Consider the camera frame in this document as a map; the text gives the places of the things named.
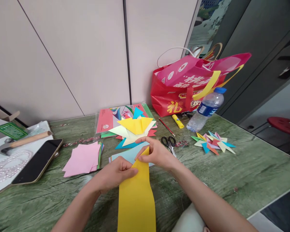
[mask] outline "pink bag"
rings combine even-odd
[[[220,75],[224,76],[245,64],[250,57],[250,53],[242,53],[208,62],[188,55],[165,67],[157,77],[166,86],[195,88],[208,83],[213,71],[221,71]]]

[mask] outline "glue stick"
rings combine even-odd
[[[176,122],[176,124],[180,129],[183,129],[185,127],[175,114],[172,115],[172,118],[174,119],[174,121]]]

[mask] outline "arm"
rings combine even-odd
[[[150,143],[150,154],[140,156],[147,148],[137,154],[141,162],[151,162],[169,171],[188,195],[196,210],[211,231],[257,231],[240,213],[203,184],[189,169],[175,158],[159,140],[143,137],[136,143]]]
[[[106,193],[137,174],[138,170],[131,166],[121,156],[106,165],[77,194],[52,231],[83,231],[101,193]]]

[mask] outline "bottle cap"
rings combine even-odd
[[[227,90],[226,88],[217,87],[217,88],[215,88],[214,92],[216,92],[216,93],[225,93],[226,90]]]

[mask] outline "hand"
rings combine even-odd
[[[134,177],[138,170],[131,168],[132,164],[122,156],[100,170],[89,182],[91,189],[106,193],[108,190],[119,186],[124,180]]]
[[[140,143],[144,141],[149,143],[149,155],[140,156],[143,151],[148,148],[148,146],[145,146],[136,155],[135,160],[138,159],[141,162],[154,163],[165,170],[171,170],[177,163],[179,163],[179,160],[174,157],[159,140],[150,137],[142,137],[137,139],[135,142]]]

